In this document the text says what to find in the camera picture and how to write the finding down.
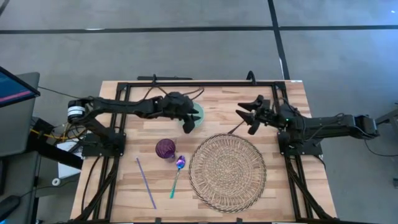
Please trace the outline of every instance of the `glass cup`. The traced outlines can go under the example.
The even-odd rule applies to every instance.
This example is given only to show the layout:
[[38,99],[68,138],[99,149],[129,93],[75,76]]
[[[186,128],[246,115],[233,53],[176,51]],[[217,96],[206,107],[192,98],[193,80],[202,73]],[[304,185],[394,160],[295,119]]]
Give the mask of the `glass cup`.
[[168,162],[175,160],[175,144],[171,139],[160,140],[155,147],[157,156]]

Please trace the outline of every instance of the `woven placemat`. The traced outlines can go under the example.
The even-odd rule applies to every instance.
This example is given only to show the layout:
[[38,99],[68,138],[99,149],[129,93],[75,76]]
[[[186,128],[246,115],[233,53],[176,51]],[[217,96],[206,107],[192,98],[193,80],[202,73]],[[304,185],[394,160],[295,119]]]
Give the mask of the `woven placemat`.
[[189,175],[200,200],[219,212],[234,213],[260,198],[266,183],[266,165],[249,141],[233,134],[218,134],[195,151]]

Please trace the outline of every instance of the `spoon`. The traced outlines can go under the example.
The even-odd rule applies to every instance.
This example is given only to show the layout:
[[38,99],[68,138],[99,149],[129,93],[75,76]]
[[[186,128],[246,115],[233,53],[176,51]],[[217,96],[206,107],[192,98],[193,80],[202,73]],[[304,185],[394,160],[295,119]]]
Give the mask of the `spoon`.
[[172,191],[171,191],[171,193],[170,193],[170,198],[173,198],[173,197],[174,197],[175,185],[176,185],[176,183],[177,183],[178,175],[180,174],[180,170],[181,170],[182,168],[184,168],[184,166],[185,166],[185,157],[184,157],[184,156],[180,156],[180,157],[178,158],[178,160],[177,160],[176,165],[177,165],[178,171],[177,171],[177,174],[175,175],[175,179],[174,179]]

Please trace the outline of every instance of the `white motor band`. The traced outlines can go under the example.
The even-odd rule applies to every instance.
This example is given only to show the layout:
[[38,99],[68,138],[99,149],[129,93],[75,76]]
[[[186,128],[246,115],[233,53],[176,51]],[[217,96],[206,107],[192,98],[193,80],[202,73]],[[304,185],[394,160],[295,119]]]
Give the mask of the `white motor band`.
[[82,106],[71,106],[68,108],[68,116],[79,114],[82,115],[85,112],[85,108]]

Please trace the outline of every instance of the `computer monitor screen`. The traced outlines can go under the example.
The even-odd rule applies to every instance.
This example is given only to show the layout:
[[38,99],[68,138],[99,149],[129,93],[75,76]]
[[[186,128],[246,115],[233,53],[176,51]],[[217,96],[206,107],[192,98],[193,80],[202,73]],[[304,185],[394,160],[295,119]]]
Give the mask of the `computer monitor screen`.
[[0,67],[0,108],[40,96],[40,92]]

